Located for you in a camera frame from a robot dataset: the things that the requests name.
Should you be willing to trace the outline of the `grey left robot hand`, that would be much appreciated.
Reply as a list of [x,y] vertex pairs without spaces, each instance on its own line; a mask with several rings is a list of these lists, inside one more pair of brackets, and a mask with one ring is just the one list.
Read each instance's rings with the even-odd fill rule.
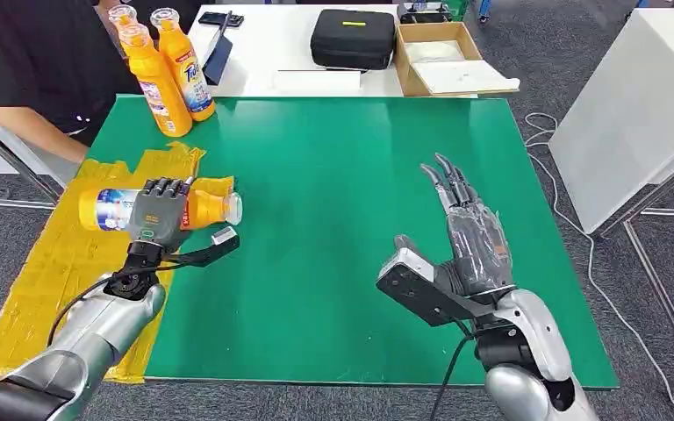
[[133,203],[127,231],[131,240],[154,243],[164,253],[179,249],[190,234],[182,221],[192,177],[148,179]]

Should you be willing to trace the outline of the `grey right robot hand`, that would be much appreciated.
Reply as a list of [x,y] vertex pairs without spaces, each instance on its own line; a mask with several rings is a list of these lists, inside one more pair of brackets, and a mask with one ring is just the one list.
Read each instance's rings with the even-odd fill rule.
[[399,234],[376,286],[407,305],[463,300],[486,304],[515,287],[504,229],[462,170],[443,154],[434,159],[435,167],[422,163],[420,169],[441,203],[451,257],[435,262],[411,237]]

